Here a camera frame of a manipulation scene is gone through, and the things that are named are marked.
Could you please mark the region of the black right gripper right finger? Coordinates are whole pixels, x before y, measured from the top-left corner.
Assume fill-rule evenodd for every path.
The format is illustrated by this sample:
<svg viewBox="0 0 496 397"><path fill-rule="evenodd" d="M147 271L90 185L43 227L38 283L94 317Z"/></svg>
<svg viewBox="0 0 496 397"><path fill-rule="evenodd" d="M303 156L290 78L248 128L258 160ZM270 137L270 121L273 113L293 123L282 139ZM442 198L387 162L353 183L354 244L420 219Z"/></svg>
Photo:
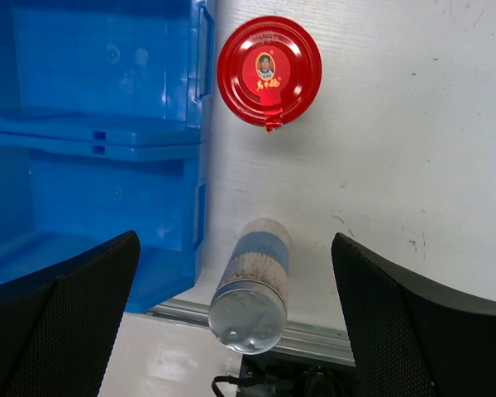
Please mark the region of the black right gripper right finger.
<svg viewBox="0 0 496 397"><path fill-rule="evenodd" d="M336 287L364 396L496 396L496 302L337 233Z"/></svg>

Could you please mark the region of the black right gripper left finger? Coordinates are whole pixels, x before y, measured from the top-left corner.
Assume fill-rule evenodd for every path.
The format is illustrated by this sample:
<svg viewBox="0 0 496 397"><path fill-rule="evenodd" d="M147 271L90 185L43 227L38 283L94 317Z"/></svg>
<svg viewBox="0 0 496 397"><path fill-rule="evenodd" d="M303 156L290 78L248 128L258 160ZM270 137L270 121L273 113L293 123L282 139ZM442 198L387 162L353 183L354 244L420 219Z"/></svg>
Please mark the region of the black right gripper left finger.
<svg viewBox="0 0 496 397"><path fill-rule="evenodd" d="M141 253L133 231L0 284L0 396L96 396Z"/></svg>

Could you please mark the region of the red-lid chili jar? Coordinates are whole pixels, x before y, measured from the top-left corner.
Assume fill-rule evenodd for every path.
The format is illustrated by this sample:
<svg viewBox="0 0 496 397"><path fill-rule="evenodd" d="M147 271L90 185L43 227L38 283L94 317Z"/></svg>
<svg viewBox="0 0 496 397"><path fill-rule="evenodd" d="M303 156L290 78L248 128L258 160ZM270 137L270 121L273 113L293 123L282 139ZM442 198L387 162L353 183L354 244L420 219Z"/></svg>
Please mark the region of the red-lid chili jar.
<svg viewBox="0 0 496 397"><path fill-rule="evenodd" d="M322 82L315 40L286 17L257 17L239 26L222 47L217 84L241 120L271 132L302 116Z"/></svg>

